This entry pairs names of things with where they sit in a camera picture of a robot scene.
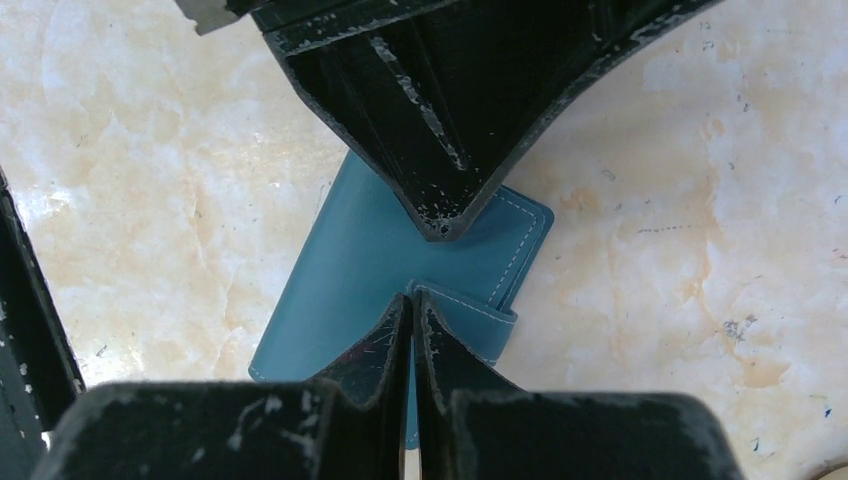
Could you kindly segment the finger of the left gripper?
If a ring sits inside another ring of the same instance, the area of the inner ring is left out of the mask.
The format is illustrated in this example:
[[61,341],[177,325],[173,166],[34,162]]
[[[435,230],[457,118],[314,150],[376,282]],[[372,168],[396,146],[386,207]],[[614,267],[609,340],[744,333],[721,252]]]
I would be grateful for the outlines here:
[[295,92],[428,241],[461,237],[580,94],[703,0],[271,1]]

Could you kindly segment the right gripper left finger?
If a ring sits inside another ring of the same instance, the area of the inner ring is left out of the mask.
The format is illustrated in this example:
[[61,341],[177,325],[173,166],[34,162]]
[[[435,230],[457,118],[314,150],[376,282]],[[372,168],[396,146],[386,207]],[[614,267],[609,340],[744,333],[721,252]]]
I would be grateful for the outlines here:
[[400,479],[412,302],[295,382],[100,385],[56,427],[37,479]]

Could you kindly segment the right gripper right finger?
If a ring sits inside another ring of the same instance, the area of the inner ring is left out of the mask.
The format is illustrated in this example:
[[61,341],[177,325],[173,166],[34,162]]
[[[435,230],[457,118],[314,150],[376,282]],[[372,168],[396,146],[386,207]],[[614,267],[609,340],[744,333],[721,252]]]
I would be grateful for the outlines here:
[[412,300],[425,479],[739,479],[723,428],[673,393],[533,392],[449,329],[433,297]]

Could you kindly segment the blue card holder wallet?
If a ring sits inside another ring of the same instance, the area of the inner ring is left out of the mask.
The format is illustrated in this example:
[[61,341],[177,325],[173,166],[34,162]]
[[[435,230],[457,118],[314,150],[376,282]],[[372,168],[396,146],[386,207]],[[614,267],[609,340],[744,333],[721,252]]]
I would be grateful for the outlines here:
[[512,309],[554,215],[500,187],[459,239],[423,239],[390,188],[354,153],[344,159],[248,368],[257,381],[299,381],[373,328],[391,298],[428,292],[452,332],[495,364]]

